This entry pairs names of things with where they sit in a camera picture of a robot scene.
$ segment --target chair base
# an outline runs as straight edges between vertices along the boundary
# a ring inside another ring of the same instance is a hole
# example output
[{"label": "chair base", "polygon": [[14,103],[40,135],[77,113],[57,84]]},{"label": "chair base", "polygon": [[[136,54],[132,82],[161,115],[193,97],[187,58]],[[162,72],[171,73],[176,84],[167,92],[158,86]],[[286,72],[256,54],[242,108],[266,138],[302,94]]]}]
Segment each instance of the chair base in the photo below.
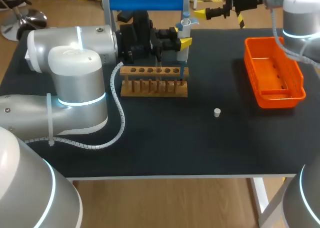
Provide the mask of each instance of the chair base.
[{"label": "chair base", "polygon": [[23,9],[20,16],[13,13],[1,25],[2,35],[9,40],[18,41],[26,30],[44,29],[47,27],[47,17],[34,9]]}]

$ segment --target white cable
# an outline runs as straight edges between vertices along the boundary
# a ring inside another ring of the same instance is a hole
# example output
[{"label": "white cable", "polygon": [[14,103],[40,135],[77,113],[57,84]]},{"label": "white cable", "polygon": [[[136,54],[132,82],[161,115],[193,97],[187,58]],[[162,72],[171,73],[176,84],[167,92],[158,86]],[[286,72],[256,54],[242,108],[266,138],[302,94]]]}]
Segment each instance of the white cable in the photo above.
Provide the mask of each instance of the white cable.
[{"label": "white cable", "polygon": [[273,35],[275,37],[275,42],[276,44],[278,44],[278,46],[284,50],[288,56],[294,60],[297,60],[297,61],[300,61],[300,62],[303,62],[305,64],[311,64],[313,66],[315,66],[317,69],[320,69],[320,64],[313,61],[312,59],[306,57],[306,56],[303,56],[303,55],[300,55],[300,54],[297,54],[295,52],[292,52],[291,50],[285,48],[282,43],[280,42],[279,40],[279,37],[278,37],[278,34],[277,34],[277,28],[276,28],[276,18],[275,18],[275,12],[273,11],[273,9],[271,9],[271,17],[272,17],[272,32],[273,32]]},{"label": "white cable", "polygon": [[[124,65],[123,62],[120,62],[114,68],[114,70],[111,73],[111,77],[110,77],[111,93],[112,93],[112,96],[114,98],[115,104],[116,104],[116,106],[117,106],[117,108],[119,110],[120,118],[121,118],[121,126],[120,126],[120,130],[119,130],[118,134],[112,140],[110,140],[108,143],[100,144],[100,145],[87,145],[87,144],[82,144],[82,143],[79,143],[79,142],[76,142],[76,141],[72,141],[72,140],[65,139],[65,138],[60,138],[60,137],[53,137],[54,141],[70,144],[70,145],[73,145],[73,146],[76,146],[76,147],[80,147],[80,148],[83,148],[83,149],[103,149],[103,148],[109,147],[110,145],[114,144],[120,138],[120,136],[124,132],[126,122],[125,122],[125,113],[124,113],[124,111],[123,111],[123,109],[121,107],[120,101],[119,101],[119,99],[117,97],[117,94],[116,94],[115,76],[116,76],[117,71],[123,65]],[[31,143],[31,142],[34,142],[34,141],[41,141],[41,140],[49,140],[49,137],[25,140],[24,142],[28,144],[28,143]]]}]

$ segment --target wooden peg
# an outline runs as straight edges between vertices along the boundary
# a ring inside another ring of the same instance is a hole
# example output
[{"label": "wooden peg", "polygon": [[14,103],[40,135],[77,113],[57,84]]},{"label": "wooden peg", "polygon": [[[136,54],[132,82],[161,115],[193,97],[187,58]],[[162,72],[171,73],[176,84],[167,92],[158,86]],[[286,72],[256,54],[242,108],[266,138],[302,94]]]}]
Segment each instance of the wooden peg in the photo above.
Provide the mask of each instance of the wooden peg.
[{"label": "wooden peg", "polygon": [[143,86],[144,86],[144,81],[143,79],[140,79],[140,93],[142,93]]},{"label": "wooden peg", "polygon": [[176,91],[177,91],[177,80],[174,80],[173,92],[176,93]]},{"label": "wooden peg", "polygon": [[135,80],[131,80],[131,91],[134,93],[135,92]]},{"label": "wooden peg", "polygon": [[159,84],[160,84],[159,79],[156,79],[156,92],[157,93],[159,92]]},{"label": "wooden peg", "polygon": [[125,77],[124,77],[124,84],[125,84],[125,87],[128,89],[129,88],[129,76],[128,75],[125,75]]},{"label": "wooden peg", "polygon": [[168,92],[169,81],[165,80],[165,92]]},{"label": "wooden peg", "polygon": [[148,92],[151,92],[151,85],[152,85],[152,80],[149,79],[149,84],[148,84]]}]

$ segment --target white cap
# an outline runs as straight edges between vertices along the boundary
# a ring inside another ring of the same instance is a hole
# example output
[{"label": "white cap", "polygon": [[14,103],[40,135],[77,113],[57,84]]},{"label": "white cap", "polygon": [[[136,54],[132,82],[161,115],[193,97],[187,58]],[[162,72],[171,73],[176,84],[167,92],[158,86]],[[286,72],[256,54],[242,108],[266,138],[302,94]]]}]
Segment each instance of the white cap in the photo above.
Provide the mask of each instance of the white cap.
[{"label": "white cap", "polygon": [[218,118],[219,117],[219,115],[220,115],[220,113],[221,113],[221,110],[220,109],[214,109],[214,116],[216,117],[216,118]]},{"label": "white cap", "polygon": [[10,187],[20,159],[20,146],[16,137],[0,127],[0,200]]}]

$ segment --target small white cylinder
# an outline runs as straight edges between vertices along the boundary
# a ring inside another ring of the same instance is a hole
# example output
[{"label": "small white cylinder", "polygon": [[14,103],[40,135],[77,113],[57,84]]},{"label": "small white cylinder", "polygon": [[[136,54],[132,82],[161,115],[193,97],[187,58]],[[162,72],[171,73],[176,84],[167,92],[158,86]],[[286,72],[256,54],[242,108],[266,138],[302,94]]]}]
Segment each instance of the small white cylinder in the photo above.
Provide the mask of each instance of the small white cylinder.
[{"label": "small white cylinder", "polygon": [[220,113],[221,113],[221,110],[220,110],[220,109],[214,109],[214,116],[215,116],[215,118],[218,118],[219,115],[220,115]]}]

